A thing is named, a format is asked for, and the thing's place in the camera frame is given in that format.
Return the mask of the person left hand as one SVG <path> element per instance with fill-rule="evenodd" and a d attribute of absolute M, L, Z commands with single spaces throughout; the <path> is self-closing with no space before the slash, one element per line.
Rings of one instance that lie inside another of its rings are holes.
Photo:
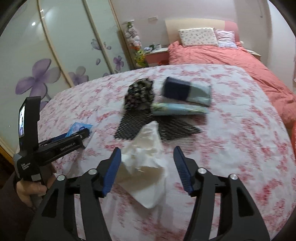
<path fill-rule="evenodd" d="M 36 182 L 24 181 L 23 179 L 17 182 L 16 193 L 20 200 L 28 207 L 33 207 L 33 202 L 31 199 L 32 195 L 44 196 L 47 192 L 47 189 L 49 189 L 56 180 L 54 175 L 54 173 L 56 173 L 56 168 L 53 166 L 53 164 L 51 164 L 49 167 L 51 169 L 52 175 L 48 179 L 46 185 Z"/>

